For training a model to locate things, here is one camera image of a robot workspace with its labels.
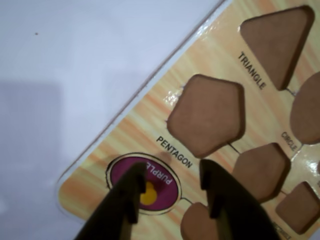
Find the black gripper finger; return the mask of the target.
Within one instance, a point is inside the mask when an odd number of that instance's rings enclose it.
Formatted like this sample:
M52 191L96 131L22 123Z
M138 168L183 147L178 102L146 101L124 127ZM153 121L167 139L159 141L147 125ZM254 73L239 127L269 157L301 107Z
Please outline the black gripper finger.
M199 178L221 240L280 239L260 203L217 162L200 160Z
M112 187L79 231L76 240L129 240L138 223L147 165L133 164Z

